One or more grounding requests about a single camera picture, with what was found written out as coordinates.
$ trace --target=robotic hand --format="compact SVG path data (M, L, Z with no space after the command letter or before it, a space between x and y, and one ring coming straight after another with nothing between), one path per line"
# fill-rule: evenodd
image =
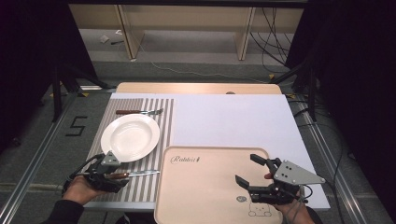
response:
M79 171L82 170L84 166L93 160L96 160L96 162L92 163L85 173L79 173ZM120 162L111 151L107 152L106 155L104 153L97 154L85 161L84 164L82 164L66 179L62 195L64 195L70 183L78 175L84 175L88 183L90 183L94 189L117 193L121 188L125 187L129 180L123 179L121 181L117 181L107 178L107 176L115 172L119 167Z
M250 159L262 166L267 165L274 177L274 183L268 187L254 187L250 186L242 177L235 176L236 183L248 191L253 203L279 205L291 203L294 199L299 200L297 192L300 186L326 182L324 178L312 174L290 161L282 162L279 158L266 160L256 154L251 154Z

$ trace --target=fork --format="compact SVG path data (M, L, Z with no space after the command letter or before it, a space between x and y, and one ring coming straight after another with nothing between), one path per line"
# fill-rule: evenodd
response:
M159 115L163 112L163 108L158 110L116 110L116 114L144 114L144 115Z

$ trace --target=human hand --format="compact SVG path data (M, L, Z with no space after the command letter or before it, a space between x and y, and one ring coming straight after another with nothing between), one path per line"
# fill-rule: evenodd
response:
M266 174L265 179L273 179L272 174ZM310 224L314 223L311 216L309 216L308 210L306 209L305 203L297 202L293 200L291 203L287 204L271 204L279 212L283 214L284 217L289 221L288 223L293 224Z
M94 189L82 175L76 176L63 196L64 200L73 201L84 205L105 191Z

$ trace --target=person's arm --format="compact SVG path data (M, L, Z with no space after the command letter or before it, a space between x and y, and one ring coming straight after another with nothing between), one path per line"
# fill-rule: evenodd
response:
M42 224L76 224L84 211L83 205L104 193L93 189L83 176L77 176Z
M272 179L271 174L267 174L264 176L265 179ZM305 206L305 203L299 203L297 200L293 200L292 203L278 205L272 204L274 208L280 211L284 217L289 221L289 223L293 224L315 224L312 220L312 217L308 213L308 209Z

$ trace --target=white plate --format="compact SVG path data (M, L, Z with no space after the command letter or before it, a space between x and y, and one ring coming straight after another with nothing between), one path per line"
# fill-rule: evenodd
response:
M160 127L149 116L131 114L111 122L102 134L102 150L111 150L120 162L137 161L157 146Z

